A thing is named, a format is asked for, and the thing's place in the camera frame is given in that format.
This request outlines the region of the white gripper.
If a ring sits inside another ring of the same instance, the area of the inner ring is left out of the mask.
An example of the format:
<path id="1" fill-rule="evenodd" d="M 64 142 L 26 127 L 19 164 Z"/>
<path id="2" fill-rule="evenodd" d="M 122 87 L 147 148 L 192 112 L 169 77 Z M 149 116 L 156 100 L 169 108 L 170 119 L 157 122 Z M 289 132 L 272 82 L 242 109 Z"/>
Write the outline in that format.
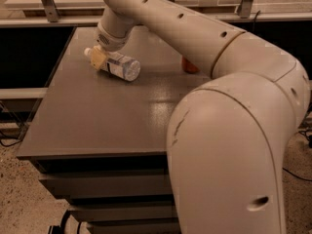
<path id="1" fill-rule="evenodd" d="M 106 51 L 116 52 L 121 50 L 128 42 L 131 31 L 136 25 L 135 20 L 119 15 L 106 7 L 97 24 L 95 39 L 100 46 L 91 48 L 91 66 L 96 70 L 100 70 L 108 59 Z"/>

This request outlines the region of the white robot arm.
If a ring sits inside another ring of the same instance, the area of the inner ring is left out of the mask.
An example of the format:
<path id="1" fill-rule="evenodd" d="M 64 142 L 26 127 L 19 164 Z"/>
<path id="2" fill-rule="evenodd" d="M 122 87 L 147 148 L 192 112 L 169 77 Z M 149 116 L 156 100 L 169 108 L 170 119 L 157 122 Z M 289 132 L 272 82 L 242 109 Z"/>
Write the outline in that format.
<path id="1" fill-rule="evenodd" d="M 289 53 L 168 0 L 103 0 L 104 51 L 143 24 L 210 77 L 176 106 L 167 157 L 182 234 L 286 234 L 283 159 L 309 78 Z"/>

